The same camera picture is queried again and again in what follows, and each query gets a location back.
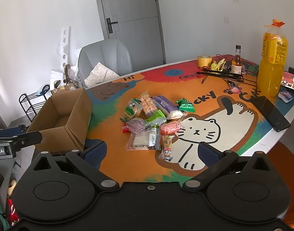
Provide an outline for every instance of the pillow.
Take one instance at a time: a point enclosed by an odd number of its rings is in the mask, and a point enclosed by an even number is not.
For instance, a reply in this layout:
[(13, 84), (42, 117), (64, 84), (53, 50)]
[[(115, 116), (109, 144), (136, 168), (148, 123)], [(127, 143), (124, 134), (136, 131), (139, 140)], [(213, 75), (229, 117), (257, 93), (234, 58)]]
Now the pillow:
[(91, 88), (99, 83), (110, 82), (118, 78), (120, 78), (118, 74), (98, 62), (84, 82), (87, 88)]

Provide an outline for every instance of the door handle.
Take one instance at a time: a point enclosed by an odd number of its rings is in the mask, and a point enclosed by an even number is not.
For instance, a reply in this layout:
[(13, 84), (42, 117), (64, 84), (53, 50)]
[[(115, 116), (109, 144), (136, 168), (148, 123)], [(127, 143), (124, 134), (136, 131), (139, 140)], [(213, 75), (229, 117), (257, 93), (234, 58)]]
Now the door handle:
[(106, 23), (108, 25), (109, 33), (113, 33), (112, 24), (116, 24), (118, 22), (111, 22), (111, 18), (106, 18)]

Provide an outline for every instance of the purple snack package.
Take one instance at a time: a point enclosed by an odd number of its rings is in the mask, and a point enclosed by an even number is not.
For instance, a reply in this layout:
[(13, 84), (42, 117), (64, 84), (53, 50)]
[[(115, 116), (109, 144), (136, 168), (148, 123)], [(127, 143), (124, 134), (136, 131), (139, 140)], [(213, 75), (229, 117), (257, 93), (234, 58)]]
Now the purple snack package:
[(152, 101), (161, 110), (167, 119), (179, 119), (183, 116), (183, 113), (178, 109), (178, 107), (168, 100), (165, 96), (155, 96), (152, 97)]

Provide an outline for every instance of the open cardboard box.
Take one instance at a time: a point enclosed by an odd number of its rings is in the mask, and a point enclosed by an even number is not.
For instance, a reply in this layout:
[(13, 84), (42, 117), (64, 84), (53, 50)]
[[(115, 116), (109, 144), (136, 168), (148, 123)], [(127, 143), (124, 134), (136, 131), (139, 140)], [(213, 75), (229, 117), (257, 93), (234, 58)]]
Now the open cardboard box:
[(93, 104), (84, 88), (52, 95), (27, 132), (39, 131), (38, 151), (61, 152), (84, 149)]

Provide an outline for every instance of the screw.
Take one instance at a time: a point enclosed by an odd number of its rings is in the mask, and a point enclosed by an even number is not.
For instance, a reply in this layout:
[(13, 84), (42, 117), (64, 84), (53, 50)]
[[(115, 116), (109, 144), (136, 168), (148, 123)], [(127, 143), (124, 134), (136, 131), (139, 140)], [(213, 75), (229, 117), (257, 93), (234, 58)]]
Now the screw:
[(156, 189), (156, 187), (155, 187), (155, 186), (151, 186), (151, 185), (150, 185), (150, 186), (147, 186), (147, 189), (148, 189), (148, 190), (155, 190), (155, 189)]
[(200, 186), (200, 181), (198, 180), (188, 180), (185, 182), (185, 185), (187, 187), (199, 187)]
[(114, 187), (117, 183), (114, 180), (104, 180), (101, 182), (103, 187)]

